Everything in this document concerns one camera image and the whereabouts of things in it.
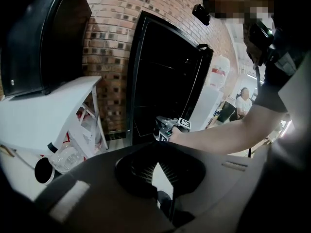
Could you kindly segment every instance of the open black cabinet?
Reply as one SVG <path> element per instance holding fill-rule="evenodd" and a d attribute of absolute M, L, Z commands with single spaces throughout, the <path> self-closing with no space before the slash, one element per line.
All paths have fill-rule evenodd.
<path fill-rule="evenodd" d="M 128 66 L 128 145 L 154 140 L 156 116 L 189 120 L 212 55 L 207 44 L 197 44 L 167 21 L 141 12 Z"/>

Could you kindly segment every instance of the white shirt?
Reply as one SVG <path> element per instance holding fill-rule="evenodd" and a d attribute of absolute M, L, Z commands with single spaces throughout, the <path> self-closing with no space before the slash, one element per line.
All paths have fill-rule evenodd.
<path fill-rule="evenodd" d="M 248 112 L 252 107 L 252 101 L 247 99 L 246 101 L 242 97 L 238 97 L 235 101 L 235 107 L 240 108 L 242 112 Z"/>

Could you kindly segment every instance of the brick wall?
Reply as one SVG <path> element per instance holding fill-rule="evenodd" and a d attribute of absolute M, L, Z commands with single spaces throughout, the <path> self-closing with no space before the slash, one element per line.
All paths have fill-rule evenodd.
<path fill-rule="evenodd" d="M 141 10 L 161 17 L 198 43 L 208 43 L 231 62 L 223 92 L 229 95 L 238 76 L 237 61 L 229 33 L 223 22 L 212 19 L 206 27 L 192 15 L 201 0 L 87 0 L 92 9 L 83 62 L 85 75 L 103 77 L 98 100 L 105 133 L 125 131 L 125 94 L 127 63 L 135 22 Z"/>

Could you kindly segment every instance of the white strip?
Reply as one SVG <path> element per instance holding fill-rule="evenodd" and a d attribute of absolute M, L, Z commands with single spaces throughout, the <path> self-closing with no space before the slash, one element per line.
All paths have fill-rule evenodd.
<path fill-rule="evenodd" d="M 61 200 L 50 210 L 50 216 L 58 222 L 64 222 L 80 198 L 89 189 L 89 184 L 77 181 Z"/>

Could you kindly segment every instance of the short sleeve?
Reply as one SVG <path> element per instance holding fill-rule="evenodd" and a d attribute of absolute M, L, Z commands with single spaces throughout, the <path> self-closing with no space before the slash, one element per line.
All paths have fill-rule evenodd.
<path fill-rule="evenodd" d="M 254 104 L 276 112 L 287 112 L 278 92 L 289 79 L 290 76 L 278 69 L 273 63 L 267 64 L 265 81 L 258 91 L 258 96 Z"/>
<path fill-rule="evenodd" d="M 237 100 L 235 101 L 235 107 L 242 108 L 241 97 L 238 97 Z"/>

